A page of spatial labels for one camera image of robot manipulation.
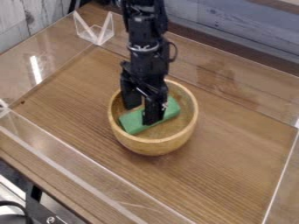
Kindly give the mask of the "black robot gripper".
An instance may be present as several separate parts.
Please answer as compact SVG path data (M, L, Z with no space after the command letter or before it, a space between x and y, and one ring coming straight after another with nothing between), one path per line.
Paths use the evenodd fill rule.
M164 119L168 87L164 77L170 71L170 44L127 45L130 60L120 65L120 90L127 110L142 105L144 97L143 125L152 125Z

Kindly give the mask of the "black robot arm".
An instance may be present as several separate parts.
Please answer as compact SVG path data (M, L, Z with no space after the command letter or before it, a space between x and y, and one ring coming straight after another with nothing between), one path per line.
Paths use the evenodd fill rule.
M164 0L122 0L120 5L130 51L130 61L122 62L122 97L127 109L144 103L143 125L152 125L164 119L168 96L164 76L178 57L178 53L171 57L175 44L164 37L168 31Z

